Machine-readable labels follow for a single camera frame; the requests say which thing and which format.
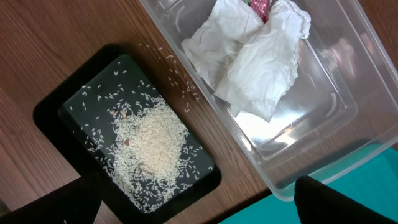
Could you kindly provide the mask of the pile of white rice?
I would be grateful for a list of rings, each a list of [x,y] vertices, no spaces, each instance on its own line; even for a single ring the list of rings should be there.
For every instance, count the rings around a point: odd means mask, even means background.
[[[143,213],[153,213],[215,169],[213,159],[126,57],[60,108],[83,147]]]

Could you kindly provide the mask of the clear plastic waste bin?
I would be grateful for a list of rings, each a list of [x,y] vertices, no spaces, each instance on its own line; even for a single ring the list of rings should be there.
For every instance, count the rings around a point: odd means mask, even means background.
[[[142,4],[279,200],[293,199],[302,175],[329,184],[397,142],[397,70],[358,1],[297,1],[312,18],[310,35],[299,43],[298,77],[269,122],[214,96],[183,52],[213,1]]]

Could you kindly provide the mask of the black plastic tray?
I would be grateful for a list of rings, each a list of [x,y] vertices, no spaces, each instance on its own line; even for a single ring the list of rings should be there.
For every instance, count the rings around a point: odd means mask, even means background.
[[[143,174],[132,175],[140,188],[126,195],[113,169],[116,124],[162,100],[141,67],[117,44],[101,48],[46,96],[33,118],[62,156],[83,177],[98,176],[103,202],[123,223],[163,223],[217,188],[221,172],[193,134],[182,146],[177,187],[167,194]]]

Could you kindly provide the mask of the teal serving tray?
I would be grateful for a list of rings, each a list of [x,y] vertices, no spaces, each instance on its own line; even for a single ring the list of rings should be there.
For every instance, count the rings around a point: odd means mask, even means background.
[[[391,147],[328,184],[358,203],[397,220],[397,151]],[[297,207],[274,195],[242,209],[222,223],[299,223]]]

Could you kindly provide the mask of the white napkin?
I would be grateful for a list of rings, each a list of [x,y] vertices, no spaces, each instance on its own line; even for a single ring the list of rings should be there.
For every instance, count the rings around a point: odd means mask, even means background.
[[[209,18],[182,49],[205,83],[215,90],[244,44],[264,25],[242,0],[217,0]]]
[[[298,77],[299,42],[308,38],[310,26],[310,14],[296,3],[276,1],[269,20],[227,69],[215,96],[269,122]]]

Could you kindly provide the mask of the red foil wrapper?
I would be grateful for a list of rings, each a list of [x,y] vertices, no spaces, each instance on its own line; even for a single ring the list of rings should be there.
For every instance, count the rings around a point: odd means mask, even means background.
[[[243,0],[250,6],[254,12],[261,18],[263,22],[267,22],[269,18],[269,10],[271,8],[271,0]]]

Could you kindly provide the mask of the scattered rice grains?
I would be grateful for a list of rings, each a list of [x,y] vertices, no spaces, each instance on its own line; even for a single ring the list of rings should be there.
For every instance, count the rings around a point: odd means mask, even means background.
[[[177,56],[164,46],[147,43],[138,43],[137,46],[145,53],[152,54],[156,62],[166,65],[165,76],[169,85],[178,92],[180,100],[184,103],[184,112],[191,112],[193,107],[201,102],[201,93],[190,75],[182,68]]]

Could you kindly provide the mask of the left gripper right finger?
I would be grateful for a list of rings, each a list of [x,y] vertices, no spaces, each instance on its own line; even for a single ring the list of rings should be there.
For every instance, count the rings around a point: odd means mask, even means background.
[[[307,175],[295,182],[294,203],[302,224],[397,224]]]

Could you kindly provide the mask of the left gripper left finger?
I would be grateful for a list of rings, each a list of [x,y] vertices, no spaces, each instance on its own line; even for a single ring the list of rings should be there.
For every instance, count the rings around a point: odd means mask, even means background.
[[[3,215],[1,223],[93,223],[100,206],[100,176],[94,173]]]

